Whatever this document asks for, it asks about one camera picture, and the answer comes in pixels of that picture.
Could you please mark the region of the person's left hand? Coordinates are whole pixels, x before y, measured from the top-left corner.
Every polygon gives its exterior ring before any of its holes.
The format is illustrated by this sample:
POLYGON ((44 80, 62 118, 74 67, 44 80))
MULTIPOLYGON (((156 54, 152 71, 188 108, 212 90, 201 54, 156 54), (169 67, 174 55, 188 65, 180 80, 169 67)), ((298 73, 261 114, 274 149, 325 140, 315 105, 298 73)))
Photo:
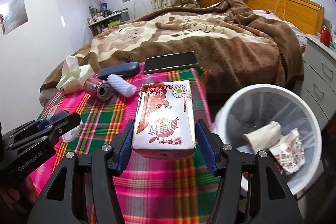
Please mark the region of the person's left hand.
POLYGON ((27 223, 37 199, 37 190, 30 176, 14 188, 1 186, 1 223, 27 223))

